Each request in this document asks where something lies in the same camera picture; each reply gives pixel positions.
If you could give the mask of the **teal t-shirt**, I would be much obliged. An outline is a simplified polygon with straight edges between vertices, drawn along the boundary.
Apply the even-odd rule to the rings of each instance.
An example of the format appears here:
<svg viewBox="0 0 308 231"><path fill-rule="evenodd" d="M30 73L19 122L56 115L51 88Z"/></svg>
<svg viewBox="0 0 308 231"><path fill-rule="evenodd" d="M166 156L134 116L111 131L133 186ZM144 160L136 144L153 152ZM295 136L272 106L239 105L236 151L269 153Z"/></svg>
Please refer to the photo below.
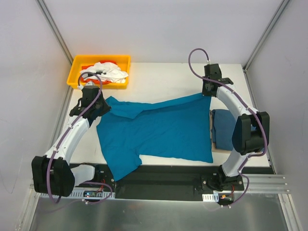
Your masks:
<svg viewBox="0 0 308 231"><path fill-rule="evenodd" d="M211 98L194 94L160 103L121 102L110 96L110 112L97 134L115 181L141 164L140 155L213 162Z"/></svg>

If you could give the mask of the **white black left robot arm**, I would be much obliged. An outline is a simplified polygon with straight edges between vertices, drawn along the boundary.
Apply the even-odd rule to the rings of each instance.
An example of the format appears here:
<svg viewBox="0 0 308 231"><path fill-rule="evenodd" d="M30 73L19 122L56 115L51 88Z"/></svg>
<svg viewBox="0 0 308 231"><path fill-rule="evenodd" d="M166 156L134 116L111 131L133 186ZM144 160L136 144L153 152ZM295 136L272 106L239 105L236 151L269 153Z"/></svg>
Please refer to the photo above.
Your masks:
<svg viewBox="0 0 308 231"><path fill-rule="evenodd" d="M35 191L49 197L68 197L84 182L97 187L102 181L101 174L91 164L70 167L71 157L83 135L97 118L111 110L101 88L88 85L81 91L82 97L70 111L68 123L55 144L43 156L35 156L31 163Z"/></svg>

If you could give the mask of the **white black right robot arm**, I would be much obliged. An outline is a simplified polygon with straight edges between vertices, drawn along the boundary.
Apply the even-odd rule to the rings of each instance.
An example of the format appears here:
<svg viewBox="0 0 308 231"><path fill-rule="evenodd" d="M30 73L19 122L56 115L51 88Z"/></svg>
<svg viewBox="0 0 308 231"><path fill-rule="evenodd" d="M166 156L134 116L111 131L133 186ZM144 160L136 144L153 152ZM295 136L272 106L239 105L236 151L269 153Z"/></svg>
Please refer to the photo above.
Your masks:
<svg viewBox="0 0 308 231"><path fill-rule="evenodd" d="M239 184L242 169L250 157L266 153L270 116L249 106L236 92L233 82L223 78L218 64L207 64L204 70L202 94L223 102L236 120L232 135L233 150L218 167L216 175L206 180L208 188L221 192Z"/></svg>

